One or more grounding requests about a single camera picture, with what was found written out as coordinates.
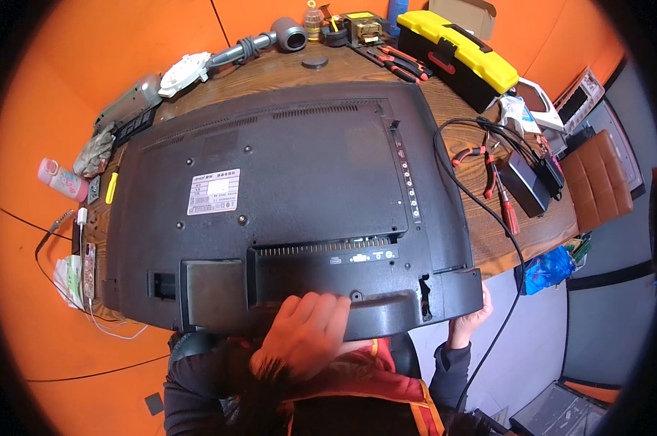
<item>white plastic part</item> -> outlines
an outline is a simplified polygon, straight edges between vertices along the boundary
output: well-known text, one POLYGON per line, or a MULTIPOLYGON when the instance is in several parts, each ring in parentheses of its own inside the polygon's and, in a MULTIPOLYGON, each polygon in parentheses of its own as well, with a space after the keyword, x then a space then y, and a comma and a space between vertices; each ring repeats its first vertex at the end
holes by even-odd
POLYGON ((205 82, 207 80, 205 63, 211 57, 212 54, 208 52, 186 54, 161 78, 159 95, 173 97, 176 92, 195 82, 198 77, 205 82))
POLYGON ((84 225, 86 224, 86 217, 89 214, 89 211, 86 209, 86 207, 82 207, 79 209, 79 212, 77 212, 77 224, 79 225, 84 225))

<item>yellow toolbox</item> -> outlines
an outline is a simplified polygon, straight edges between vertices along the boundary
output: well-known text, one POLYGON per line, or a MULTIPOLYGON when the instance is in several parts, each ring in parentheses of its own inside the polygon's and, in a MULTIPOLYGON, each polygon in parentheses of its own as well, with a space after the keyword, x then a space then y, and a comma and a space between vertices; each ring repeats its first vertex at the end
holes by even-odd
POLYGON ((399 50, 423 61, 479 114, 517 84, 512 65, 486 43, 431 11, 399 15, 399 50))

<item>hand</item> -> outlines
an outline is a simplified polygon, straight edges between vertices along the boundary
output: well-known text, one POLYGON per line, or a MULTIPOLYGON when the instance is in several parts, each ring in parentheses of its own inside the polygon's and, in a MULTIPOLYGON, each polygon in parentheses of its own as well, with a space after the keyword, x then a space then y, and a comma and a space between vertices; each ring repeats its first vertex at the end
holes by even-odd
POLYGON ((447 339, 447 347, 450 350, 466 348, 469 345, 473 331, 493 313, 491 292, 485 283, 481 282, 481 285, 483 288, 483 308, 477 312, 450 320, 450 337, 447 339))
POLYGON ((260 350, 251 357, 251 371, 279 359, 293 376, 310 379, 339 353, 350 312, 350 299, 309 292, 290 295, 280 306, 260 350))

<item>wooden table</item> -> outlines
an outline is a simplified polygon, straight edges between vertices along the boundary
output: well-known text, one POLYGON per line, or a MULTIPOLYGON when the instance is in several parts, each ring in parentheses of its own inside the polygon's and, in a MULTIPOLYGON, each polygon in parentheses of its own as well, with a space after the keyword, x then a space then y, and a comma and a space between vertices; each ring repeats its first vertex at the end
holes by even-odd
MULTIPOLYGON (((260 58, 251 60, 247 65, 227 66, 205 83, 198 84, 190 91, 179 92, 173 100, 162 103, 159 107, 155 124, 170 118, 212 105, 230 98, 248 94, 270 91, 281 87, 318 84, 326 82, 398 81, 389 71, 369 62, 348 48, 327 48, 319 44, 309 44, 304 50, 285 54, 275 50, 264 52, 260 58), (309 70, 301 65, 305 58, 328 57, 328 65, 321 70, 309 70)), ((437 124, 442 124, 455 117, 476 118, 478 115, 447 85, 437 77, 432 77, 420 85, 437 124)), ((498 105, 488 109, 484 117, 497 121, 500 116, 498 105)), ((470 146, 480 146, 484 132, 474 126, 455 125, 447 127, 443 138, 450 156, 470 146)), ((530 144, 533 135, 526 135, 530 144)), ((96 255, 96 293, 100 291, 99 278, 105 277, 106 233, 110 206, 105 204, 105 192, 114 169, 115 162, 123 151, 121 147, 102 174, 100 198, 89 209, 89 223, 84 228, 84 242, 93 242, 97 246, 96 255)), ((496 150, 496 157, 504 157, 507 152, 496 150)), ((482 158, 470 158, 455 170, 456 176, 472 193, 492 210, 500 211, 497 195, 484 199, 486 172, 482 158)), ((469 222, 474 264, 481 269, 485 278, 500 274, 519 265, 519 258, 502 227, 472 199, 462 193, 463 207, 469 222)), ((573 203, 568 188, 563 188, 563 198, 557 202, 551 200, 549 209, 540 218, 528 218, 522 208, 512 201, 519 222, 517 243, 525 259, 545 253, 556 248, 578 233, 573 203)), ((95 309, 101 316, 119 314, 100 305, 95 309)))

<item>cardboard box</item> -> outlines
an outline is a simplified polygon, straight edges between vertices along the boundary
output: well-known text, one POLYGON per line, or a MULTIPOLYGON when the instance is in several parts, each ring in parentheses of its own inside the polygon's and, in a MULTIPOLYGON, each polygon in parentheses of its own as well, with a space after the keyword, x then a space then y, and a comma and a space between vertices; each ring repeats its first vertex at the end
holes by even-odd
POLYGON ((429 10, 473 32, 479 39, 490 40, 496 24, 496 7, 483 0, 430 0, 429 10))

